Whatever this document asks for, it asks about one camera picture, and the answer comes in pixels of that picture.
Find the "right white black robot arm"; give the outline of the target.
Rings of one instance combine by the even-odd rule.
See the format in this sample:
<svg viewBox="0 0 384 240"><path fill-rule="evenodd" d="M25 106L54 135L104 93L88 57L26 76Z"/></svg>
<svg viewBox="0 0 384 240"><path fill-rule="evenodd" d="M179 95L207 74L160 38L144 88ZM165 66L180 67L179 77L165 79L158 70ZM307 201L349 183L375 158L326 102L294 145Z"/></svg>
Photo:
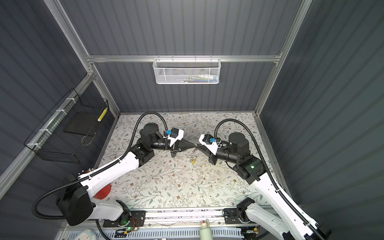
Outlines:
<svg viewBox="0 0 384 240"><path fill-rule="evenodd" d="M327 240L330 231L322 231L320 225L306 214L281 188L268 168L250 152L249 141L241 133L232 133L228 145L210 134L201 135L199 148L208 152L209 160L233 163L235 172L257 190L273 210L264 209L260 202L245 198L237 204L237 215L242 222L254 222L279 240Z"/></svg>

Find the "large keyring with yellow grip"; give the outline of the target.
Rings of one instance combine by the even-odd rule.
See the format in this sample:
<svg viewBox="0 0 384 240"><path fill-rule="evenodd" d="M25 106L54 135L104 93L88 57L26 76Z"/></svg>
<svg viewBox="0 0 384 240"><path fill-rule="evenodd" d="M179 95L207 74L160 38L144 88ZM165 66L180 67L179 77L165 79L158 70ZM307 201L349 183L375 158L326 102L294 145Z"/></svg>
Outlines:
<svg viewBox="0 0 384 240"><path fill-rule="evenodd" d="M199 149L194 148L192 155L190 157L190 162L189 162L190 169L192 169L192 170L194 169L194 165L198 159L198 156L199 156Z"/></svg>

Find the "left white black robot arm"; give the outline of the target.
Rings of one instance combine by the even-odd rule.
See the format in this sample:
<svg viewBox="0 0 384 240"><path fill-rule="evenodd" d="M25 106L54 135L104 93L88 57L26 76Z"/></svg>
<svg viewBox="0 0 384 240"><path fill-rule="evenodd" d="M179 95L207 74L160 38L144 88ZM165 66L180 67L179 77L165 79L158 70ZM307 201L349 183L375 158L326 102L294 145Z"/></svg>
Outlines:
<svg viewBox="0 0 384 240"><path fill-rule="evenodd" d="M141 137L126 154L96 170L80 175L85 180L59 192L56 204L70 226L88 220L108 220L120 227L132 222L130 209L121 200L109 203L96 198L97 193L124 174L154 157L155 150L169 150L172 156L196 146L184 140L184 131L172 128L160 133L155 123L140 130Z"/></svg>

